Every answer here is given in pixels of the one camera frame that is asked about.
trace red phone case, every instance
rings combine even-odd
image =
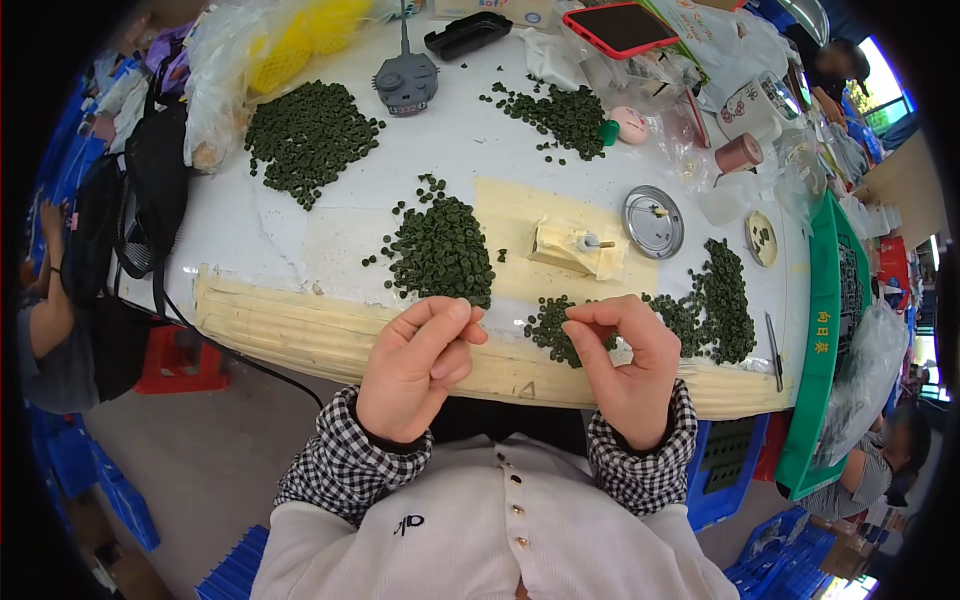
[[[663,23],[663,27],[673,32],[672,37],[658,39],[657,41],[652,41],[650,43],[643,44],[642,46],[635,46],[633,48],[628,48],[627,50],[617,52],[616,50],[613,50],[613,48],[608,46],[602,39],[600,39],[600,37],[598,37],[597,34],[589,31],[583,25],[580,25],[579,23],[574,22],[573,19],[570,18],[570,16],[576,12],[602,11],[604,9],[611,9],[613,7],[621,7],[621,6],[640,7],[641,9],[644,9],[647,12],[647,14],[657,19],[660,23],[663,23],[663,19],[659,18],[652,12],[647,11],[646,8],[640,6],[639,4],[635,4],[633,2],[622,2],[620,4],[608,4],[607,6],[602,6],[602,7],[592,7],[589,9],[580,9],[578,11],[566,12],[564,14],[563,22],[564,22],[564,25],[566,25],[571,30],[573,30],[573,33],[585,39],[594,48],[604,53],[608,57],[612,59],[617,59],[617,60],[624,60],[624,59],[628,59],[629,57],[635,57],[636,55],[642,54],[648,50],[653,50],[654,48],[662,48],[664,46],[669,46],[680,41],[680,36],[678,36],[676,32],[673,32],[673,28],[667,25],[666,23]]]

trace checkered sleeve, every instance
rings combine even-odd
[[[697,415],[682,379],[673,385],[667,430],[657,447],[635,452],[600,411],[588,427],[587,457],[597,487],[636,516],[686,501],[686,465],[693,458]]]
[[[317,416],[317,435],[280,478],[274,506],[308,502],[359,527],[373,503],[426,467],[432,434],[427,431],[416,443],[400,446],[410,450],[406,454],[380,447],[356,420],[359,392],[359,386],[344,388]]]

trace black plastic tray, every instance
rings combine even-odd
[[[510,32],[514,22],[496,12],[478,12],[453,21],[440,32],[423,37],[427,50],[443,60],[454,60],[483,48]]]

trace concrete floor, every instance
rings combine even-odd
[[[314,432],[313,399],[269,375],[225,361],[223,392],[127,393],[86,415],[93,438],[143,494],[161,544],[147,554],[180,600],[254,524],[270,525],[276,480]],[[326,400],[341,385],[280,370]],[[106,499],[117,538],[134,545]],[[721,568],[759,523],[792,506],[774,484],[754,482],[740,511],[698,536]]]

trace red stool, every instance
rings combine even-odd
[[[760,450],[760,458],[756,461],[754,468],[754,479],[757,481],[774,481],[774,471],[777,470],[777,462],[780,461],[780,453],[783,452],[783,444],[786,442],[786,434],[790,430],[790,416],[786,413],[771,413],[770,422],[767,423],[767,433],[763,439],[763,448]]]
[[[220,352],[206,343],[201,344],[197,374],[184,370],[193,365],[187,360],[186,348],[177,346],[174,340],[177,332],[183,330],[183,327],[170,324],[154,327],[150,331],[147,354],[143,361],[143,375],[133,386],[135,392],[182,394],[213,392],[229,387],[230,376],[220,372]]]

